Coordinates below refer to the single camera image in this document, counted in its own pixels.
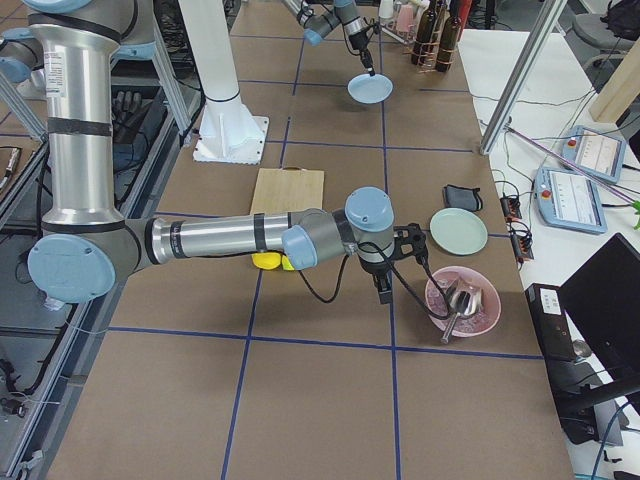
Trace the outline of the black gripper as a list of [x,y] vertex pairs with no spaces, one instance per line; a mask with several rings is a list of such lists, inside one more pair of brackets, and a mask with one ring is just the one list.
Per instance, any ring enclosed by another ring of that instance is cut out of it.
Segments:
[[369,262],[361,258],[360,264],[365,272],[373,276],[380,303],[390,304],[392,302],[392,284],[389,274],[394,261]]
[[374,62],[368,51],[369,37],[365,30],[349,35],[349,43],[356,55],[361,57],[361,63],[370,77],[375,75]]

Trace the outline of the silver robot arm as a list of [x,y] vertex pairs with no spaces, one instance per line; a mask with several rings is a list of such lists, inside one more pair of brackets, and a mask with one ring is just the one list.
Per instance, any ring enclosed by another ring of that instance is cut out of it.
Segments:
[[313,46],[341,27],[349,53],[359,58],[369,76],[376,74],[369,43],[372,36],[379,33],[379,23],[364,18],[355,1],[334,1],[331,9],[319,14],[307,1],[285,0],[282,4],[296,18],[305,40]]
[[[115,207],[111,61],[121,47],[155,53],[152,1],[22,1],[29,30],[44,50],[52,208],[40,224],[44,234],[28,256],[35,285],[66,303],[84,303],[109,292],[117,281],[172,259],[222,258],[284,252],[296,270],[342,256],[360,257],[376,275],[392,266],[394,213],[387,194],[362,187],[344,209],[257,213],[201,221],[125,219]],[[282,1],[318,44],[343,28],[367,74],[373,76],[367,32],[375,29],[355,1],[333,1],[315,14],[306,1]],[[198,161],[258,163],[268,118],[243,104],[222,1],[180,1],[198,69],[205,108]]]

